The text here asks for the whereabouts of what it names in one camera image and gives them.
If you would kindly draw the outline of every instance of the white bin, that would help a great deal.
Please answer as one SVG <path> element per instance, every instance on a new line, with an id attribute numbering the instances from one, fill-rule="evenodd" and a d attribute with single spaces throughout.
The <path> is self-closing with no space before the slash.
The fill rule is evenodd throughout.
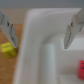
<path id="1" fill-rule="evenodd" d="M 56 57 L 55 62 L 44 62 L 50 64 L 50 67 L 45 64 L 48 65 L 46 71 L 51 68 L 56 69 L 57 81 L 52 84 L 84 84 L 83 80 L 77 78 L 79 60 L 84 60 L 84 29 L 77 34 L 69 49 L 65 50 L 63 44 L 66 27 L 70 24 L 73 14 L 79 10 L 80 8 L 34 9 L 26 14 L 13 84 L 41 84 L 41 69 L 44 66 L 41 64 L 44 61 L 41 60 L 41 47 L 45 43 L 55 47 L 53 52 Z"/>

